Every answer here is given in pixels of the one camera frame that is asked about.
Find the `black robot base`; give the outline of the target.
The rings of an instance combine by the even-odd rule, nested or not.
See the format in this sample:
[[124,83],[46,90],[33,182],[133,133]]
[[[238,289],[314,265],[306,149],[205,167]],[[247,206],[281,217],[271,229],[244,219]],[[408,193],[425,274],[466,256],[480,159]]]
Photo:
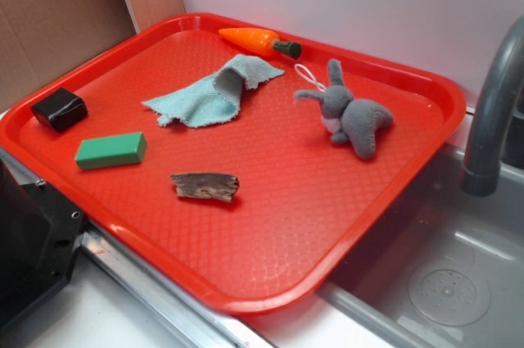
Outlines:
[[71,279],[85,213],[50,184],[19,184],[1,164],[1,332]]

